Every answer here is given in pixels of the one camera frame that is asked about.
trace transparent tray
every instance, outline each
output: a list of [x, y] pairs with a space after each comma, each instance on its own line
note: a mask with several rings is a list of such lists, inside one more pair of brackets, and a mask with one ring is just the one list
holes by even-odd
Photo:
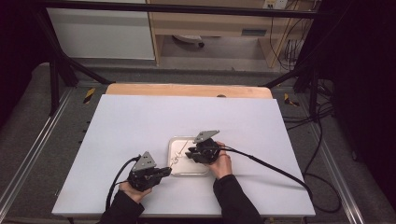
[[205, 176], [209, 172], [209, 168], [201, 163], [187, 158], [185, 152], [189, 151], [189, 147], [195, 147], [192, 142], [195, 137], [177, 136], [169, 141], [168, 166], [172, 165], [173, 176]]

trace black curtain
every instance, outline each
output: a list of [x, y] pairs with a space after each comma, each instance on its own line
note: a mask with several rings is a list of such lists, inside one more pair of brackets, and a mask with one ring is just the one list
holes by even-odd
[[335, 38], [314, 54], [324, 60], [311, 66], [318, 68], [319, 77], [333, 81], [336, 116], [349, 143], [396, 209], [395, 13], [393, 0], [354, 1], [341, 20], [315, 21], [301, 60], [312, 56], [335, 27]]
[[31, 10], [25, 1], [0, 1], [0, 127], [21, 99], [32, 71], [51, 58]]

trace white tabletop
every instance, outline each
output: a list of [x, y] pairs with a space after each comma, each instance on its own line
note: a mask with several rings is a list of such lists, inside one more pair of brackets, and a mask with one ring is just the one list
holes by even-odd
[[[52, 213], [101, 216], [108, 189], [125, 162], [149, 151], [157, 167], [163, 168], [172, 137], [206, 130], [220, 130], [215, 141], [303, 179], [276, 100], [103, 95]], [[229, 154], [233, 173], [262, 216], [315, 215], [298, 183], [242, 155]], [[126, 179], [132, 166], [119, 181]], [[142, 202], [146, 208], [142, 217], [220, 216], [213, 181], [212, 175], [163, 178]]]

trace hand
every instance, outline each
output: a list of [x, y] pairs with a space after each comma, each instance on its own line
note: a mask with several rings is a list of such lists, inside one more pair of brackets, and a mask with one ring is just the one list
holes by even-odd
[[[216, 142], [220, 147], [225, 145], [221, 142]], [[207, 165], [212, 173], [215, 175], [216, 179], [221, 179], [226, 175], [231, 175], [233, 173], [233, 168], [231, 165], [231, 158], [224, 150], [219, 153], [218, 159], [212, 164]]]
[[137, 189], [132, 188], [132, 186], [128, 182], [120, 183], [119, 189], [124, 191], [124, 193], [128, 195], [136, 203], [140, 203], [143, 197], [150, 194], [152, 191], [152, 189], [146, 189], [143, 192], [139, 191]]

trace black jacket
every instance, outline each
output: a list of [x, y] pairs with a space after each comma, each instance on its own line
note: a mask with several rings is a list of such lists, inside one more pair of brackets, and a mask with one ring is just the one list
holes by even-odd
[[[215, 180], [213, 190], [225, 224], [264, 223], [234, 175], [226, 175], [220, 180]], [[99, 224], [136, 223], [143, 210], [142, 204], [135, 203], [123, 191], [119, 191], [110, 208], [102, 214]]]

